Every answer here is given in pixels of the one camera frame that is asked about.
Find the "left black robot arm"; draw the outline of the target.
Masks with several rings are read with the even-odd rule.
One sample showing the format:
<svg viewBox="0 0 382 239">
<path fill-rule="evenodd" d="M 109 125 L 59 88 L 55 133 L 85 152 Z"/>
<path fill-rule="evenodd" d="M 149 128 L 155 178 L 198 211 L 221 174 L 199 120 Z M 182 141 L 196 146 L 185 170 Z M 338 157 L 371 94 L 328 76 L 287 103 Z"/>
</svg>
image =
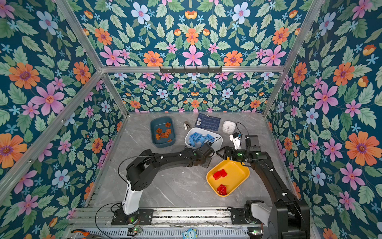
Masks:
<svg viewBox="0 0 382 239">
<path fill-rule="evenodd" d="M 193 149 L 185 147 L 182 151 L 171 153 L 154 153 L 147 149 L 126 167 L 127 184 L 122 210 L 131 216 L 138 212 L 139 202 L 145 190 L 155 179 L 158 172 L 176 167 L 208 167 L 215 154 L 211 143 Z"/>
</svg>

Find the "red lego brick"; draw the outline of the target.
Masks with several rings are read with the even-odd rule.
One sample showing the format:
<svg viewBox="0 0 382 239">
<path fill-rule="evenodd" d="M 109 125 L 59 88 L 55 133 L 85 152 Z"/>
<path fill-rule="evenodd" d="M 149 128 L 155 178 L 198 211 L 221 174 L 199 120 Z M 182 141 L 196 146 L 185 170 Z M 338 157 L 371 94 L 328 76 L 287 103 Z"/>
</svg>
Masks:
<svg viewBox="0 0 382 239">
<path fill-rule="evenodd" d="M 227 176 L 227 172 L 224 169 L 220 170 L 219 173 L 222 178 L 225 178 Z"/>
<path fill-rule="evenodd" d="M 227 189 L 224 188 L 222 191 L 218 191 L 218 193 L 219 193 L 219 195 L 221 195 L 221 196 L 225 196 L 225 195 L 227 195 Z"/>
<path fill-rule="evenodd" d="M 224 187 L 225 187 L 225 186 L 221 184 L 221 185 L 217 188 L 217 191 L 222 191 L 222 190 L 224 189 Z"/>
<path fill-rule="evenodd" d="M 220 178 L 221 178 L 221 172 L 220 172 L 220 171 L 217 171 L 217 172 L 213 175 L 213 178 L 214 178 L 215 180 L 220 179 Z"/>
</svg>

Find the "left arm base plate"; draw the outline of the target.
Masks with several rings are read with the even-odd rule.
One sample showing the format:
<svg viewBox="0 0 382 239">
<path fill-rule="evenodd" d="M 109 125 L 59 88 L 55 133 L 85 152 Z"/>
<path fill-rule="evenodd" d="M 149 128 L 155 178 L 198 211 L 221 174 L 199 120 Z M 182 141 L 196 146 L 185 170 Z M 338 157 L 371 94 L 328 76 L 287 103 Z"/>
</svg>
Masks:
<svg viewBox="0 0 382 239">
<path fill-rule="evenodd" d="M 151 225 L 153 219 L 153 209 L 139 209 L 132 214 L 125 214 L 122 209 L 114 212 L 111 224 L 113 226 Z"/>
</svg>

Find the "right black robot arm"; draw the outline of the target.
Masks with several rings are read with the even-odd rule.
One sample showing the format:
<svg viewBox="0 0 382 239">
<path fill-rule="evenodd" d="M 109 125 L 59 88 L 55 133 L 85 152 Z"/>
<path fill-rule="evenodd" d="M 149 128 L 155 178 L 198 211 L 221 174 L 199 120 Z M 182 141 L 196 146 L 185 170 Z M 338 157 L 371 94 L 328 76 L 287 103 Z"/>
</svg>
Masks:
<svg viewBox="0 0 382 239">
<path fill-rule="evenodd" d="M 245 147 L 224 146 L 217 155 L 224 160 L 239 162 L 252 168 L 264 183 L 270 195 L 272 205 L 267 206 L 261 200 L 248 200 L 241 216 L 250 224 L 261 223 L 261 233 L 250 232 L 252 239 L 309 239 L 310 207 L 299 200 L 281 179 L 271 157 L 261 151 L 257 135 L 246 135 Z"/>
</svg>

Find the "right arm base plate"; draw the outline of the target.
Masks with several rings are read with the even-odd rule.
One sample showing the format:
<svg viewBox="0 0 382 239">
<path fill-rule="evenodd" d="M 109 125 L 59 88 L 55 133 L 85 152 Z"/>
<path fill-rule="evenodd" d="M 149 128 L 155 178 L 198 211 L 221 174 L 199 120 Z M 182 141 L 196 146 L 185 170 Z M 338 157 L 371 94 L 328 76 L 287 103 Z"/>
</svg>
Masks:
<svg viewBox="0 0 382 239">
<path fill-rule="evenodd" d="M 230 212 L 231 223 L 233 225 L 249 225 L 256 222 L 251 218 L 248 209 L 228 207 L 227 210 Z"/>
</svg>

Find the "light blue lego brick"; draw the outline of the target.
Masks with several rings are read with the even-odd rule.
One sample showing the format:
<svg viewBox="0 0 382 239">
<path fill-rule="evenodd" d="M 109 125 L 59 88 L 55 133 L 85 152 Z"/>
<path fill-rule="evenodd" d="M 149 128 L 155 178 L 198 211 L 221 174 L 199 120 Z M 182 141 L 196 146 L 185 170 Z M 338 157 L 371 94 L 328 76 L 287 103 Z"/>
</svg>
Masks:
<svg viewBox="0 0 382 239">
<path fill-rule="evenodd" d="M 195 138 L 195 142 L 199 142 L 200 141 L 200 139 L 201 139 L 201 137 L 202 137 L 202 135 L 201 134 L 199 134 L 196 138 Z"/>
<path fill-rule="evenodd" d="M 195 147 L 196 145 L 195 145 L 195 142 L 194 142 L 194 140 L 191 138 L 190 139 L 190 146 L 192 146 L 192 147 Z"/>
<path fill-rule="evenodd" d="M 192 138 L 195 141 L 195 138 L 199 135 L 200 133 L 194 132 L 193 134 L 190 135 L 190 139 Z"/>
<path fill-rule="evenodd" d="M 215 138 L 212 135 L 210 135 L 210 134 L 206 135 L 206 139 L 207 139 L 208 142 L 214 142 L 215 141 Z"/>
<path fill-rule="evenodd" d="M 204 136 L 201 136 L 199 139 L 199 142 L 202 144 L 205 143 L 206 141 L 207 141 L 207 139 Z"/>
</svg>

